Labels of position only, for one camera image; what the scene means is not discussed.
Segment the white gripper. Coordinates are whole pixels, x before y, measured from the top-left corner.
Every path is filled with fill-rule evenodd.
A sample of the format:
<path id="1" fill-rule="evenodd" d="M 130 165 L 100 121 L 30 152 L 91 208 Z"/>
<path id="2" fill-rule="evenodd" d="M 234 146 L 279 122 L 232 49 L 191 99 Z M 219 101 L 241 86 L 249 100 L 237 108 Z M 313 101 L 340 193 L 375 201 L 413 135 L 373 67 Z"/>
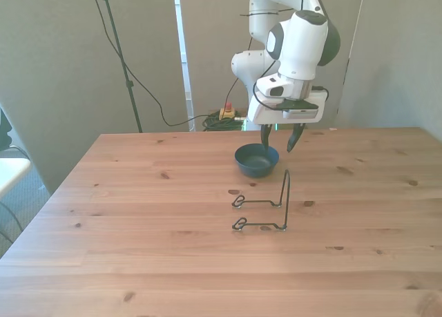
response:
<path id="1" fill-rule="evenodd" d="M 317 123 L 322 119 L 326 100 L 327 90 L 313 90 L 306 99 L 265 97 L 261 92 L 256 92 L 251 97 L 247 118 L 254 124 L 262 125 L 260 138 L 266 151 L 272 124 L 294 124 L 287 142 L 287 152 L 290 153 L 302 136 L 304 124 Z"/>

